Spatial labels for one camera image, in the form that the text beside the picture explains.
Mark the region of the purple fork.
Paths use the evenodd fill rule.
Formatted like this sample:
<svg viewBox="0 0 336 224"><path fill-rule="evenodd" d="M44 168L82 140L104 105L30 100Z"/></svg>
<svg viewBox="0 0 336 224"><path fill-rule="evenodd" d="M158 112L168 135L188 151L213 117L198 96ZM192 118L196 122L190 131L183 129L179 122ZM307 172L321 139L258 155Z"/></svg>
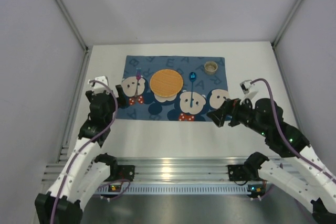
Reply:
<svg viewBox="0 0 336 224"><path fill-rule="evenodd" d="M141 68L137 68L136 69L136 88L135 88L135 94L134 96L137 97L138 96L138 88L139 88L139 81L141 80Z"/></svg>

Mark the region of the blue cartoon placemat cloth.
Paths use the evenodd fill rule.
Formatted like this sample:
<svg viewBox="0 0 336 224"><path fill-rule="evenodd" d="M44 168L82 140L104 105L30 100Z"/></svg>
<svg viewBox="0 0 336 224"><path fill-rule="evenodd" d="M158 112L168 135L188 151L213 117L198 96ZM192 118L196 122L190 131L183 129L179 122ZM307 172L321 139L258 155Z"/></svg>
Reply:
<svg viewBox="0 0 336 224"><path fill-rule="evenodd" d="M128 55L121 86L124 120L205 122L229 98L223 57Z"/></svg>

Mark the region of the blue spoon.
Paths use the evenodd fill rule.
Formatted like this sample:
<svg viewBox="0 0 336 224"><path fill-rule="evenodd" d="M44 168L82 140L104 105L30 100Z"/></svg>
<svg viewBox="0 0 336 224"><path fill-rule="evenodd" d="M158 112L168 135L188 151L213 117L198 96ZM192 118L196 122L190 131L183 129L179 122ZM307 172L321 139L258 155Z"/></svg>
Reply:
<svg viewBox="0 0 336 224"><path fill-rule="evenodd" d="M197 79L197 75L195 72L191 72L189 74L189 80L191 82L191 98L190 98L190 107L193 107L193 92L194 92L194 82Z"/></svg>

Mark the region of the round woven orange plate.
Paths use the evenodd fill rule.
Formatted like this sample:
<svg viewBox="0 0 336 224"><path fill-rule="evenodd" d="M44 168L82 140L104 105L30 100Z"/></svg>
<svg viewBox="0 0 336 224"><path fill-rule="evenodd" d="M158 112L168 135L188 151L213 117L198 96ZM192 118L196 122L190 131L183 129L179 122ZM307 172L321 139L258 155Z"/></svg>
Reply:
<svg viewBox="0 0 336 224"><path fill-rule="evenodd" d="M172 97L183 87L183 78L175 70L162 69L153 74L150 79L151 91L160 97Z"/></svg>

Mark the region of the small grey cup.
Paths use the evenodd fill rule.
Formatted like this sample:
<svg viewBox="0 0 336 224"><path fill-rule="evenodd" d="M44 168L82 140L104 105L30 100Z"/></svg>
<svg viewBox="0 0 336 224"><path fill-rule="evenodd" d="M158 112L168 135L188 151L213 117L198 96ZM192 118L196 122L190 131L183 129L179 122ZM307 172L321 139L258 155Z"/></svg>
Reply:
<svg viewBox="0 0 336 224"><path fill-rule="evenodd" d="M218 70L218 64L214 61L207 61L204 64L204 71L207 75L214 75Z"/></svg>

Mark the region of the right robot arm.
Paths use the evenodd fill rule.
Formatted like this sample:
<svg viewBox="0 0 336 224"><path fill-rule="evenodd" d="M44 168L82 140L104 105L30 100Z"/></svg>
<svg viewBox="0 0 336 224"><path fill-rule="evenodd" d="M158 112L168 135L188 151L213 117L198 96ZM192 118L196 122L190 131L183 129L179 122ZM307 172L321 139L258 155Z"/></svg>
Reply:
<svg viewBox="0 0 336 224"><path fill-rule="evenodd" d="M265 144L302 176L298 179L280 168L266 155L255 152L243 164L249 180L266 180L299 201L317 223L335 223L335 176L323 165L308 139L294 126L284 122L283 110L269 98L252 104L249 99L227 99L207 116L222 127L245 127L260 134Z"/></svg>

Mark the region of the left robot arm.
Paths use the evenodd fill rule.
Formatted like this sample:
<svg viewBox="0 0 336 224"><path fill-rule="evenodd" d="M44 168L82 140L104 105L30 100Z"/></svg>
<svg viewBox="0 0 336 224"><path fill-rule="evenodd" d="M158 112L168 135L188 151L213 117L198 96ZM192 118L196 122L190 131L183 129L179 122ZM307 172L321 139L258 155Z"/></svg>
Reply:
<svg viewBox="0 0 336 224"><path fill-rule="evenodd" d="M108 178L115 178L118 162L102 146L118 109L126 105L122 86L117 93L102 81L91 80L86 92L90 112L80 128L75 147L64 168L46 193L39 193L35 208L39 223L80 223L85 207Z"/></svg>

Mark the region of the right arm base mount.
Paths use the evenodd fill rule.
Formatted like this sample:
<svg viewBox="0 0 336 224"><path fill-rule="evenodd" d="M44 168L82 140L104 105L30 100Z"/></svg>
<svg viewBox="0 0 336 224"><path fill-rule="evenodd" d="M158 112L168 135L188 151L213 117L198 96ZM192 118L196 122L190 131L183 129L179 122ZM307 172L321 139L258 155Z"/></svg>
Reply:
<svg viewBox="0 0 336 224"><path fill-rule="evenodd" d="M238 185L245 185L248 182L265 181L258 174L258 171L261 168L260 165L236 164L228 165L227 168L229 181Z"/></svg>

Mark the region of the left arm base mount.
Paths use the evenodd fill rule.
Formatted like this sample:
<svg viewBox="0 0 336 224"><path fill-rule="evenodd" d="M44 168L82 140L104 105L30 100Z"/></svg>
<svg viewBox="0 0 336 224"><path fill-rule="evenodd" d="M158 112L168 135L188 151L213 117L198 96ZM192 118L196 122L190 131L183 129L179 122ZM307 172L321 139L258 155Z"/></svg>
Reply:
<svg viewBox="0 0 336 224"><path fill-rule="evenodd" d="M104 182L112 182L119 179L127 179L133 181L135 176L134 165L114 165L109 168L110 176L107 177Z"/></svg>

